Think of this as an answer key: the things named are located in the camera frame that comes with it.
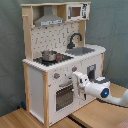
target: stove burner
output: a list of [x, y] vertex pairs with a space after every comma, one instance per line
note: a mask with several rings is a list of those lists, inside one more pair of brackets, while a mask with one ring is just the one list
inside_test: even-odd
[[45, 60], [42, 59], [42, 57], [40, 57], [40, 58], [34, 59], [34, 62], [40, 63], [40, 64], [45, 65], [45, 66], [48, 67], [48, 66], [51, 66], [51, 65], [54, 65], [54, 64], [64, 62], [64, 61], [69, 60], [69, 59], [73, 59], [73, 57], [70, 57], [70, 56], [67, 56], [67, 55], [61, 54], [61, 56], [62, 56], [62, 60], [57, 59], [57, 60], [54, 60], [54, 61], [45, 61]]

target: toy kitchen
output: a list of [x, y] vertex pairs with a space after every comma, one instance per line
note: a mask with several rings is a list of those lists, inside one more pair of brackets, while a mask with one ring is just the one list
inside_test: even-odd
[[96, 98], [79, 92], [72, 74], [102, 76], [105, 48], [85, 43], [91, 2], [22, 4], [27, 111], [49, 127]]

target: table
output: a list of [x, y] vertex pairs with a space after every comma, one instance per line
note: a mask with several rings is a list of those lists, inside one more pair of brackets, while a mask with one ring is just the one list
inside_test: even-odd
[[[122, 97], [126, 88], [111, 83], [111, 95]], [[116, 128], [128, 118], [128, 108], [122, 108], [94, 100], [70, 115], [87, 128]]]
[[[0, 118], [0, 128], [44, 128], [44, 125], [23, 109], [18, 109]], [[68, 117], [50, 128], [81, 128]]]

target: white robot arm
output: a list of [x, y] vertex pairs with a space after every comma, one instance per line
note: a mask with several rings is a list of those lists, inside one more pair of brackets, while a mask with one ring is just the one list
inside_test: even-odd
[[110, 81], [105, 77], [99, 77], [94, 82], [90, 82], [88, 76], [80, 72], [72, 74], [74, 93], [80, 98], [80, 93], [92, 95], [109, 104], [120, 107], [128, 107], [128, 89], [125, 91], [122, 99], [111, 96]]

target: microwave door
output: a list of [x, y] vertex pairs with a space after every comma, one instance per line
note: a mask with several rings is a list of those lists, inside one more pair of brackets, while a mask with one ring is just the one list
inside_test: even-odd
[[68, 19], [70, 20], [76, 20], [78, 18], [81, 18], [82, 16], [82, 10], [81, 6], [69, 6], [68, 7]]
[[68, 16], [68, 19], [71, 19], [72, 17], [72, 7], [69, 6], [69, 16]]

